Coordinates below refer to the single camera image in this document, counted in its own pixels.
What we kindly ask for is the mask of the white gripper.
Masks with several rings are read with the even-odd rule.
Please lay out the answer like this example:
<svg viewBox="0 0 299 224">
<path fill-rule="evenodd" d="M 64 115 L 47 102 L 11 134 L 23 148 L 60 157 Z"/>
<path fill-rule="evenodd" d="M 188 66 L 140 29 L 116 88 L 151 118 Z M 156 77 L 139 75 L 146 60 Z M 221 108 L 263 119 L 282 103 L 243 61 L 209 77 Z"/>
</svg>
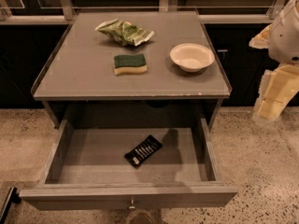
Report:
<svg viewBox="0 0 299 224">
<path fill-rule="evenodd" d="M 250 40 L 249 46 L 268 48 L 269 56 L 281 63 L 274 71 L 264 72 L 253 108 L 253 120 L 268 124 L 299 92 L 299 0 L 290 0 L 273 23 Z"/>
</svg>

